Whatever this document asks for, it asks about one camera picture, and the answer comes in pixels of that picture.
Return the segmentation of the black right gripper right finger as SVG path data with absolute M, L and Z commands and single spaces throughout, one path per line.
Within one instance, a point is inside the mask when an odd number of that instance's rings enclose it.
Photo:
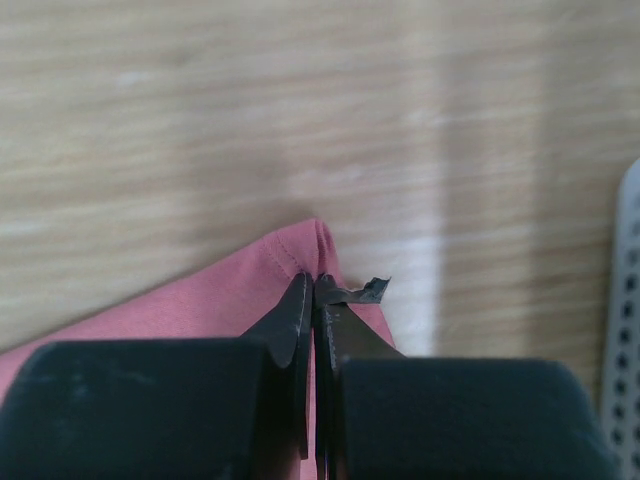
M 314 292 L 321 479 L 616 479 L 592 405 L 562 364 L 407 357 L 354 311 L 381 301 L 330 275 Z

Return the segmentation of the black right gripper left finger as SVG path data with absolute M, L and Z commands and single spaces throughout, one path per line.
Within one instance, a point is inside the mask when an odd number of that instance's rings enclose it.
M 5 479 L 287 479 L 308 455 L 313 281 L 237 337 L 59 341 L 1 406 Z

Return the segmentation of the salmon red t-shirt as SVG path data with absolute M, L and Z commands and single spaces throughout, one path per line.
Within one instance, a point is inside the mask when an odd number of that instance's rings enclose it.
M 268 234 L 191 276 L 4 354 L 1 406 L 21 366 L 39 347 L 59 341 L 201 339 L 237 337 L 273 309 L 292 279 L 313 281 L 308 380 L 308 455 L 287 479 L 321 479 L 316 472 L 315 284 L 323 275 L 343 283 L 326 225 L 316 219 Z M 380 303 L 354 306 L 355 313 L 393 346 Z

